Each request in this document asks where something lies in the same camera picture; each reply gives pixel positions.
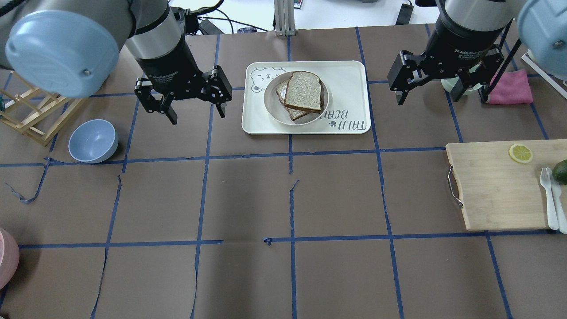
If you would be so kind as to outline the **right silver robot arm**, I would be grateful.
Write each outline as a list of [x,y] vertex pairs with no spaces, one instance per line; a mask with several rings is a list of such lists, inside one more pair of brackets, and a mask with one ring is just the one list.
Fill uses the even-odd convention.
[[453,101],[481,85],[484,102],[495,102],[494,89],[520,45],[526,45],[545,73],[566,79],[564,0],[417,0],[436,7],[439,16],[420,55],[403,50],[388,73],[388,85],[403,105],[412,89],[438,79],[456,78]]

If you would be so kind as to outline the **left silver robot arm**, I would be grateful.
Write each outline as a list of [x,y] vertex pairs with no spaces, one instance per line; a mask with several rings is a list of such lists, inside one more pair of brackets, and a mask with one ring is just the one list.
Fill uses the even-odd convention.
[[101,88],[126,47],[144,72],[134,92],[146,112],[176,124],[172,102],[196,98],[225,117],[227,76],[218,65],[201,71],[186,42],[213,10],[166,0],[3,0],[1,67],[49,93],[83,98]]

